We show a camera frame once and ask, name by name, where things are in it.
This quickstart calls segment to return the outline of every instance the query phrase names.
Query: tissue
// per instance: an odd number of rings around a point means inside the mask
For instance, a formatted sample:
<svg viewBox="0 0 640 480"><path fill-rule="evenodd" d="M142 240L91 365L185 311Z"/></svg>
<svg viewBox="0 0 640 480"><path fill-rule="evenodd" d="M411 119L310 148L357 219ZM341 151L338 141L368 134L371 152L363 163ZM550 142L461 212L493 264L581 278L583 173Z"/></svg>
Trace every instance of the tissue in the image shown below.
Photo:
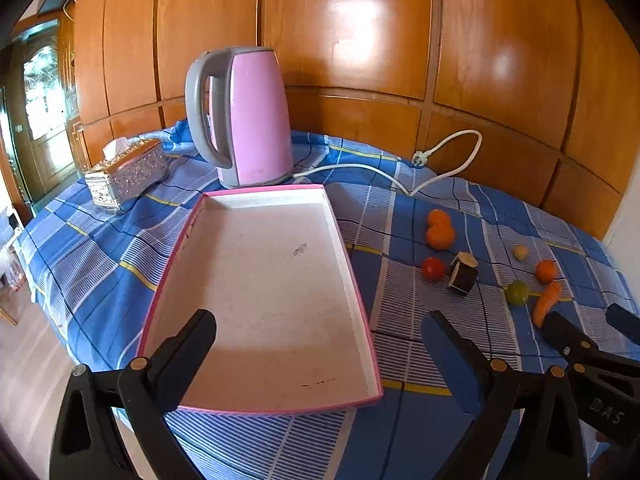
<svg viewBox="0 0 640 480"><path fill-rule="evenodd" d="M122 152L126 151L131 146L131 141L127 137L118 137L113 139L107 144L102 152L104 153L104 160L113 160Z"/></svg>

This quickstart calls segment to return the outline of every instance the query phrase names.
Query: tablecloth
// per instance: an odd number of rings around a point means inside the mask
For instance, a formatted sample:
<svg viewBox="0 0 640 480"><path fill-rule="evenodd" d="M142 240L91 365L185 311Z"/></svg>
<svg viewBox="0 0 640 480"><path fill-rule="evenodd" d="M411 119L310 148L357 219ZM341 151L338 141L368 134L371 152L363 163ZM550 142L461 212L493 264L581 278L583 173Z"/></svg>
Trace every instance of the tablecloth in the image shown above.
<svg viewBox="0 0 640 480"><path fill-rule="evenodd" d="M334 137L293 133L296 170L340 162L369 164L408 189L433 172L394 155ZM373 407L301 416L221 416L177 410L166 421L209 479L428 479L470 423L455 405L420 341L420 320L439 309L487 357L533 372L565 365L530 322L527 307L509 308L514 279L533 293L534 266L553 259L563 287L559 309L605 351L637 358L640 349L607 325L613 301L638 306L601 243L503 192L448 178L409 198L373 172L327 170L297 179L325 184L348 247L369 316L385 393ZM199 156L175 156L170 176L123 215L91 201L80 180L28 224L17 243L33 291L60 341L92 370L134 357L146 311L172 247L199 194L219 189L216 170ZM426 216L446 208L454 246L435 253L424 240ZM516 244L529 250L514 259ZM428 283L420 264L430 255L448 264L459 251L479 262L466 298ZM494 478L518 423L515 413L486 477ZM598 444L583 426L588 456Z"/></svg>

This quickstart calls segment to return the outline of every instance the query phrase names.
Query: carrot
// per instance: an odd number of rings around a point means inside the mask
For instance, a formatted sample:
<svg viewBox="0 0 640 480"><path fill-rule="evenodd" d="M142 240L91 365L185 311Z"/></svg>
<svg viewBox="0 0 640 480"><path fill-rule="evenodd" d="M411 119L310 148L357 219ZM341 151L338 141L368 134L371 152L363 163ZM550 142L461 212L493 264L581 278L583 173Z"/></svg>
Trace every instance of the carrot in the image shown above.
<svg viewBox="0 0 640 480"><path fill-rule="evenodd" d="M540 297L536 301L536 306L534 307L533 314L531 315L531 319L535 326L538 328L542 327L545 316L558 302L560 294L562 294L562 285L560 285L560 282L551 282L545 287L545 290L540 294Z"/></svg>

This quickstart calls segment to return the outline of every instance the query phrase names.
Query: silver patterned tissue box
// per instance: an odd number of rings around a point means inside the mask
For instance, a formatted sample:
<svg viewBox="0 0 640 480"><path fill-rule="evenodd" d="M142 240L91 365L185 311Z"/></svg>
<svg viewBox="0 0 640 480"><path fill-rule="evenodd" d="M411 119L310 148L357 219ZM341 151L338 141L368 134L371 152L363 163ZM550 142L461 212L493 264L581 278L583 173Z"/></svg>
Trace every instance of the silver patterned tissue box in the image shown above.
<svg viewBox="0 0 640 480"><path fill-rule="evenodd" d="M95 205L123 212L132 199L162 180L169 167L159 139L137 140L111 160L102 160L84 174Z"/></svg>

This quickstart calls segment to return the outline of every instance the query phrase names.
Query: tray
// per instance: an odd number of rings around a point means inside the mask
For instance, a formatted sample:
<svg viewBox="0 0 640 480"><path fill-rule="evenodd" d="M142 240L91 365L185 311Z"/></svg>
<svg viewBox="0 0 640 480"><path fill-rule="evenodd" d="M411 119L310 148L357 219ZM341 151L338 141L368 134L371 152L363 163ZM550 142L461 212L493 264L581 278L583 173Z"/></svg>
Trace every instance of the tray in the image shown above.
<svg viewBox="0 0 640 480"><path fill-rule="evenodd" d="M150 356L198 308L218 336L182 400L218 413L328 411L382 386L367 318L323 186L204 194L146 317Z"/></svg>

